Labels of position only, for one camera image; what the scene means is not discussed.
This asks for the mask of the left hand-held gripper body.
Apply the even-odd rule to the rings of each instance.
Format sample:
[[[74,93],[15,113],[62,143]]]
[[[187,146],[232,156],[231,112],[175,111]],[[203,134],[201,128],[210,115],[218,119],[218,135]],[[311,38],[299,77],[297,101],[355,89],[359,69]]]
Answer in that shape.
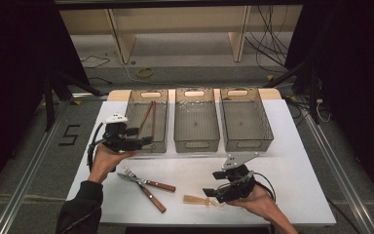
[[[135,151],[142,148],[142,141],[138,138],[127,136],[128,118],[120,113],[114,113],[105,121],[104,145],[114,152]]]

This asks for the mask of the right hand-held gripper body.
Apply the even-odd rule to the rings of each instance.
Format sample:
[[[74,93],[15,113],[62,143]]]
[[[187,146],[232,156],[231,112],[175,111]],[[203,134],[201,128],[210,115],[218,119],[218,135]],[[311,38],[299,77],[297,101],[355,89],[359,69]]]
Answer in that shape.
[[[253,171],[245,165],[258,155],[255,153],[229,153],[220,172],[227,172],[228,183],[220,185],[215,190],[219,203],[246,198],[255,185]]]

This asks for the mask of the light wooden spatula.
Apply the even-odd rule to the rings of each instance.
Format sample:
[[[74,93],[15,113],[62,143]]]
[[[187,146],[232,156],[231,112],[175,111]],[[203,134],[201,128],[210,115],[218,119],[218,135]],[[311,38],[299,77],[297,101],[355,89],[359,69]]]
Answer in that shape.
[[[197,197],[197,196],[192,196],[192,195],[184,195],[183,203],[189,204],[189,205],[205,206],[207,208],[214,207],[217,209],[221,209],[225,206],[224,203],[219,203],[216,199],[211,199],[208,197],[202,198],[202,197]]]

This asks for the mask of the brown wooden chopstick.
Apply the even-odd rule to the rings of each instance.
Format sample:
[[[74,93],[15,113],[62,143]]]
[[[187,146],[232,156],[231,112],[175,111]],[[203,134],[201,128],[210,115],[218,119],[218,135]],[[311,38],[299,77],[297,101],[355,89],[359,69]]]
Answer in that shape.
[[[151,123],[151,137],[154,139],[156,122],[156,101],[152,102],[152,123]]]
[[[143,119],[142,119],[142,121],[141,121],[141,123],[140,123],[139,129],[138,129],[138,135],[141,134],[142,129],[143,129],[144,125],[145,125],[145,122],[147,121],[147,118],[148,118],[148,116],[149,116],[149,113],[150,113],[150,111],[151,111],[153,105],[154,105],[154,101],[150,101],[150,104],[149,104],[149,106],[148,106],[146,112],[144,113]]]

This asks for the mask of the grey translucent plastic bin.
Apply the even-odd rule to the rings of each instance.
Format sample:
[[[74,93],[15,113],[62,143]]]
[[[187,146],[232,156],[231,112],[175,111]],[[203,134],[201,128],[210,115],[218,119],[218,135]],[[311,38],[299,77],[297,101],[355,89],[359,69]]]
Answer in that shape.
[[[144,145],[142,153],[165,153],[167,151],[168,127],[168,91],[167,90],[132,90],[125,116],[129,119],[129,128],[139,128],[150,101],[156,102],[155,135],[151,144]],[[140,135],[132,138],[142,139],[151,136],[152,109]]]
[[[266,152],[274,140],[258,88],[220,90],[225,150]]]
[[[213,89],[175,91],[173,140],[178,153],[217,151],[220,133]]]

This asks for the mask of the wooden-handled fork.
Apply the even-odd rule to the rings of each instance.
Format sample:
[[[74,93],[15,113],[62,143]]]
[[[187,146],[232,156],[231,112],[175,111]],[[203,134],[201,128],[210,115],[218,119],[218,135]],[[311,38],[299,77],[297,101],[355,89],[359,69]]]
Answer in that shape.
[[[128,167],[123,167],[124,175],[136,176]],[[154,206],[163,214],[167,208],[145,187],[145,185],[138,184],[144,195],[154,204]]]

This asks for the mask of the person's left hand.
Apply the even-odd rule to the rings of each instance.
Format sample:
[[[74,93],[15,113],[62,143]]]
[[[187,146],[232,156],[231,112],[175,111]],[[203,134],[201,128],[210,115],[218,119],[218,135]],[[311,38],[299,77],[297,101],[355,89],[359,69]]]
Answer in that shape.
[[[114,152],[105,145],[96,148],[93,166],[88,177],[89,181],[102,183],[117,165],[136,154],[135,151]]]

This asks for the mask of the person's right hand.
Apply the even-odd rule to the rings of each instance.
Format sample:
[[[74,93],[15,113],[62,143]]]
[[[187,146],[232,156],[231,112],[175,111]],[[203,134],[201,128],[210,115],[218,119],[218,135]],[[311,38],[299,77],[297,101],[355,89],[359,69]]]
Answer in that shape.
[[[228,202],[230,206],[241,207],[255,215],[263,217],[265,220],[277,222],[281,216],[281,210],[273,201],[268,192],[255,185],[246,198],[241,198]]]

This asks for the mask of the yellow tape roll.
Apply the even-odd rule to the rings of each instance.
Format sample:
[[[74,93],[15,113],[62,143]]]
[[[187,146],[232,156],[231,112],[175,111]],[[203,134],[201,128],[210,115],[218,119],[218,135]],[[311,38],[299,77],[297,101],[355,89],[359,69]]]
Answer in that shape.
[[[154,74],[151,67],[140,67],[136,70],[136,75],[140,78],[149,78]]]

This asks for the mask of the black stand with legs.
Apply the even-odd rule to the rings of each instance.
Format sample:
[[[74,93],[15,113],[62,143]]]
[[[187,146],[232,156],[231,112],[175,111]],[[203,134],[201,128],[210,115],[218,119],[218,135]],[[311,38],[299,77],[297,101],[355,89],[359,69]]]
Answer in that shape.
[[[280,83],[288,80],[295,76],[296,80],[293,83],[292,91],[295,95],[304,94],[306,91],[309,92],[309,114],[313,118],[316,124],[319,123],[319,114],[317,112],[317,100],[318,100],[318,78],[314,71],[313,63],[307,59],[294,66],[279,78],[275,78],[273,81],[264,85],[264,88],[274,88]]]
[[[56,119],[53,94],[56,94],[62,101],[70,101],[72,99],[72,93],[68,88],[69,84],[77,86],[96,97],[107,96],[107,93],[93,88],[89,83],[74,78],[66,72],[60,70],[48,71],[44,78],[44,97],[47,116],[46,131],[52,127]]]

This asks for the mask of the wooden furniture leg panel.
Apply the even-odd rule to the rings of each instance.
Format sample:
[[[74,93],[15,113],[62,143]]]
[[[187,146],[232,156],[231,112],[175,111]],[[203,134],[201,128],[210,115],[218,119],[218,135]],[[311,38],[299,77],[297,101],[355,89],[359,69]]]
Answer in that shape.
[[[228,33],[234,62],[240,62],[242,60],[243,45],[245,42],[247,24],[250,15],[251,7],[243,6],[242,12],[240,13],[239,25],[234,29],[233,32]]]
[[[122,33],[119,30],[118,20],[114,15],[113,9],[107,9],[105,11],[105,15],[115,42],[119,62],[120,64],[128,64],[131,58],[131,51],[136,40],[136,35]]]

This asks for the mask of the black curtain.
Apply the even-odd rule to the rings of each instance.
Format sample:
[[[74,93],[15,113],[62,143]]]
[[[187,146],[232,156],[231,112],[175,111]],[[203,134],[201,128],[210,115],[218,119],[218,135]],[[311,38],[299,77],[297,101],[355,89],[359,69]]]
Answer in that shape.
[[[328,14],[337,14],[318,48],[321,93],[374,183],[374,0],[302,0],[285,66],[312,49]]]
[[[58,74],[89,82],[55,0],[0,0],[0,173]]]

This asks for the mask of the wooden-handled knife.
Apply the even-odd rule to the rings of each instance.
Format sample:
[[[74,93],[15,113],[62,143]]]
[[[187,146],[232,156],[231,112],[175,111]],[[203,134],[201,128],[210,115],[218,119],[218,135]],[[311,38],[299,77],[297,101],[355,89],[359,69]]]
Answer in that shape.
[[[157,181],[144,179],[144,178],[139,178],[139,177],[136,177],[136,176],[124,175],[124,174],[120,174],[120,173],[117,173],[117,175],[122,179],[126,179],[126,180],[129,180],[129,181],[132,181],[132,182],[136,182],[136,183],[141,184],[141,185],[153,186],[153,187],[156,187],[156,188],[159,188],[159,189],[166,190],[168,192],[175,192],[175,190],[176,190],[175,186],[164,184],[164,183],[159,183]]]

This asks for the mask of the aluminium floor rail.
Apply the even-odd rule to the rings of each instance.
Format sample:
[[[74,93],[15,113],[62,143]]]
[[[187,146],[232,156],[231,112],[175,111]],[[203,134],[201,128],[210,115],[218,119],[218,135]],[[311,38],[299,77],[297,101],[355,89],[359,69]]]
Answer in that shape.
[[[303,110],[302,113],[305,115],[306,122],[316,142],[318,143],[324,159],[326,160],[355,216],[361,233],[374,234],[374,221],[371,217],[371,213],[368,211],[359,194],[356,192],[354,185],[349,179],[348,174],[344,171],[324,132],[322,131],[321,127],[316,124],[307,110]]]
[[[0,234],[8,234],[21,204],[29,190],[31,183],[36,176],[43,162],[44,156],[50,147],[54,138],[59,122],[68,108],[68,101],[60,101],[56,110],[55,120],[50,127],[47,127],[39,137],[39,144],[35,148],[26,169],[22,172],[22,177],[17,183],[16,189],[9,196],[9,200],[2,213],[0,214]]]

